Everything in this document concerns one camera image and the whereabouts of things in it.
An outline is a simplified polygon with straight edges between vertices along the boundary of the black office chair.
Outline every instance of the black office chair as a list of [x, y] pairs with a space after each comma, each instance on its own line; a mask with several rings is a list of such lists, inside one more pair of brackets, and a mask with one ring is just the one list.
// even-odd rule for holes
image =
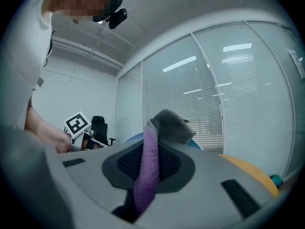
[[91, 130], [95, 132], [95, 140], [106, 144], [107, 146], [112, 146], [114, 138], [109, 138], [111, 140], [111, 145], [108, 144], [107, 140], [107, 128], [108, 125], [105, 123], [105, 119], [102, 116], [94, 116], [91, 121]]

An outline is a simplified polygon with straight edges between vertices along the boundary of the person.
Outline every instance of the person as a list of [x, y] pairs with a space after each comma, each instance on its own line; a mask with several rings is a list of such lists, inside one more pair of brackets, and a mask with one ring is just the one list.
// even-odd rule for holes
[[25, 0], [2, 37], [0, 48], [0, 124], [24, 129], [58, 153], [71, 150], [71, 136], [50, 125], [31, 104], [32, 90], [50, 48], [51, 17], [92, 21], [110, 0]]

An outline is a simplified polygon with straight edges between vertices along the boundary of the white blinds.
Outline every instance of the white blinds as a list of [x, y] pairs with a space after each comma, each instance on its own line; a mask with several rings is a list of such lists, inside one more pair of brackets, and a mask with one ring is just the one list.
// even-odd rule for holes
[[295, 106], [295, 145], [293, 147], [287, 175], [304, 163], [305, 157], [305, 82], [301, 81], [297, 67], [288, 50], [295, 50], [298, 57], [305, 57], [304, 49], [291, 30], [270, 23], [250, 23], [276, 54], [287, 76]]
[[143, 61], [143, 122], [163, 109], [189, 120], [204, 150], [223, 152], [219, 96], [202, 52], [191, 36]]
[[195, 33], [224, 99], [224, 154], [283, 175], [293, 137], [291, 97], [273, 54], [245, 23]]
[[141, 74], [139, 64], [118, 81], [115, 137], [120, 143], [143, 131]]

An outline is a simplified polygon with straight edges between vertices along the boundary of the ceiling light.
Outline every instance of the ceiling light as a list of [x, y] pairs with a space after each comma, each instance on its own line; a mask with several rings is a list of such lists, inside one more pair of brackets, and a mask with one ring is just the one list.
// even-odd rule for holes
[[252, 47], [252, 43], [233, 45], [233, 46], [224, 47], [224, 52], [234, 51], [239, 49], [247, 49], [251, 47]]
[[231, 85], [232, 84], [232, 82], [230, 82], [230, 83], [225, 83], [225, 84], [220, 84], [220, 85], [218, 85], [218, 86], [227, 86], [227, 85]]
[[168, 67], [164, 68], [163, 71], [164, 71], [164, 72], [170, 71], [170, 70], [172, 70], [172, 69], [174, 69], [174, 68], [177, 68], [177, 67], [179, 67], [179, 66], [181, 66], [181, 65], [184, 65], [184, 64], [186, 64], [186, 63], [195, 61], [196, 59], [197, 59], [196, 56], [193, 56], [193, 57], [184, 59], [184, 60], [182, 60], [182, 61], [180, 61], [180, 62], [178, 62], [178, 63], [174, 63], [174, 64], [172, 64], [171, 66], [168, 66]]
[[238, 56], [226, 58], [222, 60], [222, 63], [233, 64], [233, 63], [241, 63], [241, 62], [253, 61], [253, 60], [254, 57], [252, 54], [240, 54]]
[[[221, 95], [224, 95], [224, 94], [221, 94]], [[219, 96], [219, 94], [216, 94], [216, 95], [212, 95], [212, 97], [215, 97], [215, 96]]]
[[190, 93], [194, 93], [194, 92], [198, 92], [198, 91], [201, 91], [201, 89], [197, 89], [197, 90], [194, 90], [194, 91], [186, 92], [186, 93], [183, 93], [183, 94], [190, 94]]

